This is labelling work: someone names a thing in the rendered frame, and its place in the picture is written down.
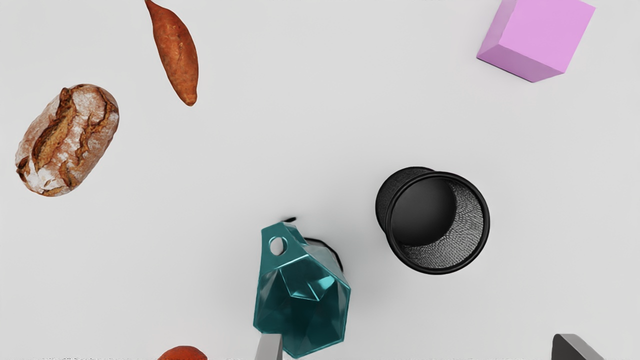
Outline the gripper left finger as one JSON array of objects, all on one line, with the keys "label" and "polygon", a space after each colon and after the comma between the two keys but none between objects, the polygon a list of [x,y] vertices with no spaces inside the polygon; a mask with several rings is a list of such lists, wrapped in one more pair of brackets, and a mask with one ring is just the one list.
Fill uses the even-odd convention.
[{"label": "gripper left finger", "polygon": [[282,334],[262,333],[254,360],[282,360]]}]

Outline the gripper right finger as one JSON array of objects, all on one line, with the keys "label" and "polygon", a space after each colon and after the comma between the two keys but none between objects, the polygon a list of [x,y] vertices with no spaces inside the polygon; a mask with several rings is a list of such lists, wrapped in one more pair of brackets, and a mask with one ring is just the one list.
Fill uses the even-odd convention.
[{"label": "gripper right finger", "polygon": [[556,333],[552,339],[551,360],[605,360],[575,333]]}]

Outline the sweet potato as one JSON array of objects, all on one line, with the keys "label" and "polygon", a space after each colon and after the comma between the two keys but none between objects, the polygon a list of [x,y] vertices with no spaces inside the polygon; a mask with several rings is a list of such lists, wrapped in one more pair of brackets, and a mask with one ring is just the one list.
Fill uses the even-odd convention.
[{"label": "sweet potato", "polygon": [[144,0],[153,38],[167,79],[176,95],[192,107],[198,99],[199,61],[194,39],[183,21],[153,0]]}]

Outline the orange-red round fruit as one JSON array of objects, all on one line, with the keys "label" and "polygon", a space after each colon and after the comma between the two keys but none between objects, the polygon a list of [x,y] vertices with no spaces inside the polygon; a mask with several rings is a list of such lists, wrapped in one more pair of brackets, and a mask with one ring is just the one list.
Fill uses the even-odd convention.
[{"label": "orange-red round fruit", "polygon": [[180,345],[165,351],[157,360],[208,360],[197,347]]}]

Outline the rustic bread loaf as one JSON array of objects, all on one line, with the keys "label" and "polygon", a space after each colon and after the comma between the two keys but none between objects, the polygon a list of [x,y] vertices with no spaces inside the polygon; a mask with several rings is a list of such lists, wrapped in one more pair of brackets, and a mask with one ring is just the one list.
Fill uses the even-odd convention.
[{"label": "rustic bread loaf", "polygon": [[80,186],[119,126],[114,96],[93,84],[63,88],[30,124],[14,155],[26,188],[45,197]]}]

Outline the pink cube block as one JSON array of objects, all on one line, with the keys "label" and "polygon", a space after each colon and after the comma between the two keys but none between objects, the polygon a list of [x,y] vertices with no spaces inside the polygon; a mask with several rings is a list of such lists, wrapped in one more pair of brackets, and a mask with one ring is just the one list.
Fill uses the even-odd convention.
[{"label": "pink cube block", "polygon": [[562,75],[594,12],[581,0],[502,0],[477,59],[531,83]]}]

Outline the black mesh pen holder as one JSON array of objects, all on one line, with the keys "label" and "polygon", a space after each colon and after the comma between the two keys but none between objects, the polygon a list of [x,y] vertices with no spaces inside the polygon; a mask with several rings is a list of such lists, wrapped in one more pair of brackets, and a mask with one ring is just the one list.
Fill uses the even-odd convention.
[{"label": "black mesh pen holder", "polygon": [[389,175],[375,216],[394,255],[424,274],[471,264],[490,233],[490,212],[478,188],[455,173],[411,166]]}]

